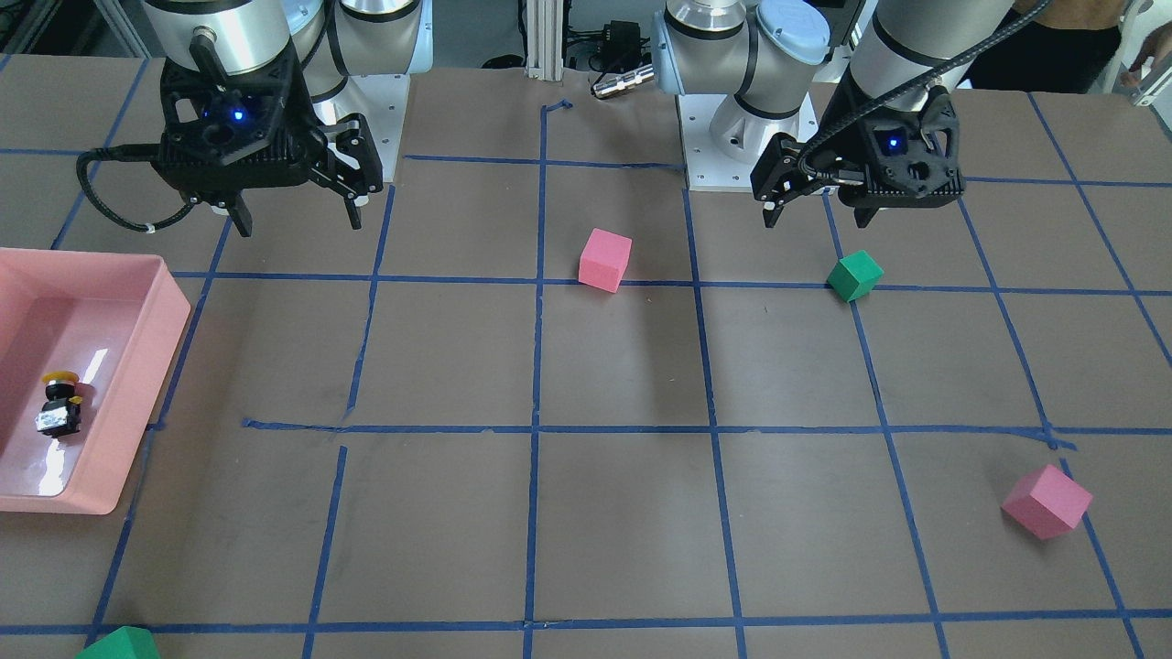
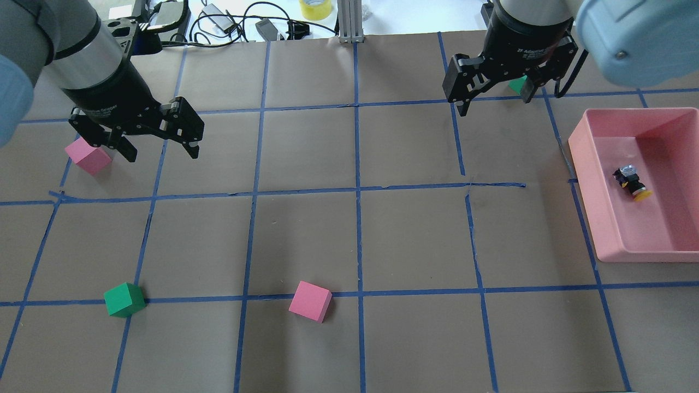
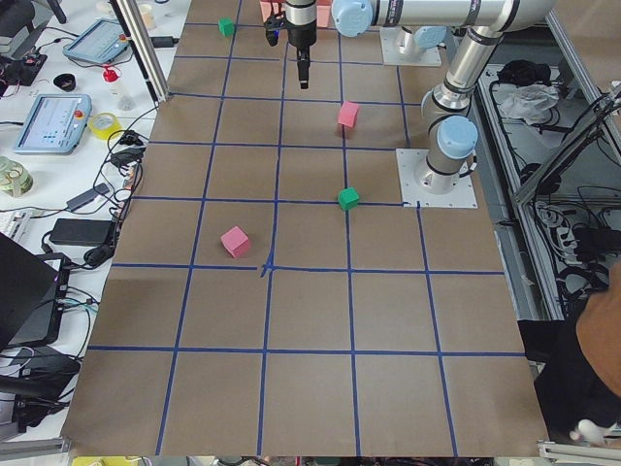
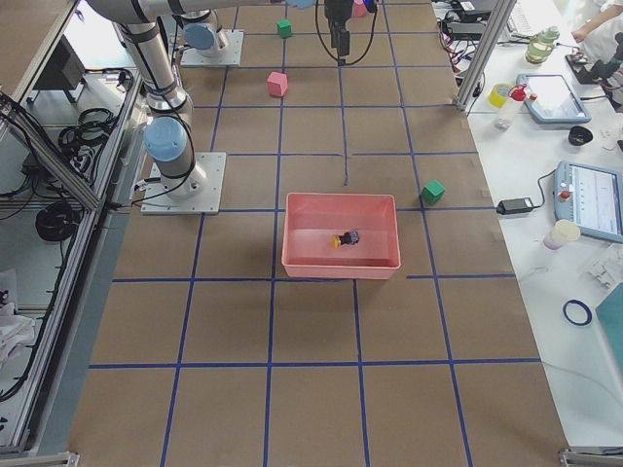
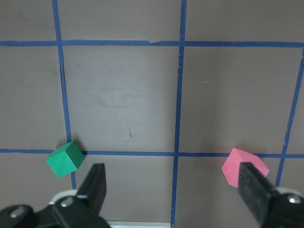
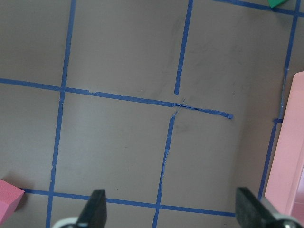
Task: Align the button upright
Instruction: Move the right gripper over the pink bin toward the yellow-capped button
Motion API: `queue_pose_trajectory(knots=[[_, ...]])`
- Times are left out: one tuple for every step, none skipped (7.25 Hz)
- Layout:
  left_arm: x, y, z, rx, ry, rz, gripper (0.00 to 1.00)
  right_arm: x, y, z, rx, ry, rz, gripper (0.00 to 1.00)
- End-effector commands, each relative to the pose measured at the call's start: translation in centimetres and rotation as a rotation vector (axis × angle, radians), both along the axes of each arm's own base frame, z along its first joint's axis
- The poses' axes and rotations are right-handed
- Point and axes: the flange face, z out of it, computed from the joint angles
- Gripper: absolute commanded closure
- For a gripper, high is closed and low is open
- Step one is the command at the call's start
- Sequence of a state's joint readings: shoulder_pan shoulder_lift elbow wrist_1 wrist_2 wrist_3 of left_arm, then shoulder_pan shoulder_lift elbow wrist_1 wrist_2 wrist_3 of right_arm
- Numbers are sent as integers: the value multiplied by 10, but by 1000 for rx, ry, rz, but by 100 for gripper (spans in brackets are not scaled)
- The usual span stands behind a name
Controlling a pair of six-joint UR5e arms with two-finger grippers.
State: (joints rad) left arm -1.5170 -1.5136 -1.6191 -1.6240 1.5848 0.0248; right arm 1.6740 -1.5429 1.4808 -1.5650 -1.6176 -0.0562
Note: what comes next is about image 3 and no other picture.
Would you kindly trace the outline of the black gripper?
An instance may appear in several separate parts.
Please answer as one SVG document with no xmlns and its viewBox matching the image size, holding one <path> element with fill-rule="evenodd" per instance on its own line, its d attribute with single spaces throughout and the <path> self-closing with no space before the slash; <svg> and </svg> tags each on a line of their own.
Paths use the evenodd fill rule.
<svg viewBox="0 0 621 466">
<path fill-rule="evenodd" d="M 310 47 L 316 42 L 316 1 L 286 0 L 285 25 L 289 43 L 297 48 L 297 70 L 301 89 L 309 88 Z"/>
</svg>

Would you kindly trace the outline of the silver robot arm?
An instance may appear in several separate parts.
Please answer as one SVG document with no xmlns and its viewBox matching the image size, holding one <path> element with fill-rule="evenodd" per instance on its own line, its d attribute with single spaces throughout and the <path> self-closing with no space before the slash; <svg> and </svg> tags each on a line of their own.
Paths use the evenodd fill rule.
<svg viewBox="0 0 621 466">
<path fill-rule="evenodd" d="M 466 117 L 474 87 L 507 32 L 542 20 L 551 1 L 335 1 L 331 14 L 338 31 L 357 37 L 372 26 L 463 27 L 461 41 L 442 83 L 424 97 L 421 114 L 430 148 L 414 175 L 434 194 L 450 192 L 463 176 L 478 133 Z"/>
<path fill-rule="evenodd" d="M 405 61 L 419 60 L 428 50 L 435 49 L 444 36 L 444 26 L 420 26 L 415 31 L 403 26 L 397 39 L 399 55 Z"/>
</svg>

